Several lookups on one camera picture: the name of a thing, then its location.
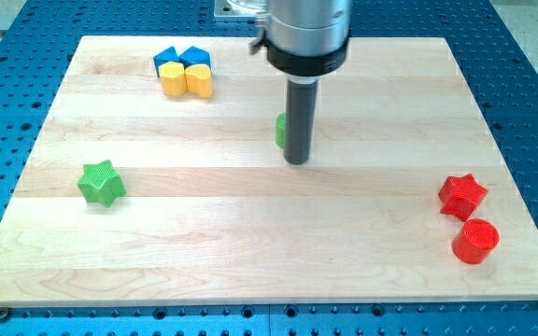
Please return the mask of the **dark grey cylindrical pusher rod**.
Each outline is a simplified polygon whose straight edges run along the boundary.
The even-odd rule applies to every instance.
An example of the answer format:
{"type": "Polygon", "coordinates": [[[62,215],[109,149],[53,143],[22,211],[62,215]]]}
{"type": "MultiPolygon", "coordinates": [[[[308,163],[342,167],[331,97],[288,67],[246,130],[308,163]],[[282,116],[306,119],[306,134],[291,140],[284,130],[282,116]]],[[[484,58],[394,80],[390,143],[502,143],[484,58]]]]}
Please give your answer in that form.
{"type": "Polygon", "coordinates": [[[316,77],[288,78],[284,158],[290,164],[309,159],[318,82],[316,77]]]}

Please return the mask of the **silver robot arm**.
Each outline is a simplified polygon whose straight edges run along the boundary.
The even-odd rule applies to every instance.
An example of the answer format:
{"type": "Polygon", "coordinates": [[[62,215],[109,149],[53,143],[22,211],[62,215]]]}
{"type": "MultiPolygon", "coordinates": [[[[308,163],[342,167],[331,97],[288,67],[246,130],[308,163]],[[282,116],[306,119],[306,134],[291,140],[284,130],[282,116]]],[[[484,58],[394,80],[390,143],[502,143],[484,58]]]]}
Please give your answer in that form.
{"type": "Polygon", "coordinates": [[[259,34],[248,52],[287,77],[283,155],[290,164],[310,157],[319,80],[347,57],[351,0],[269,0],[256,16],[259,34]]]}

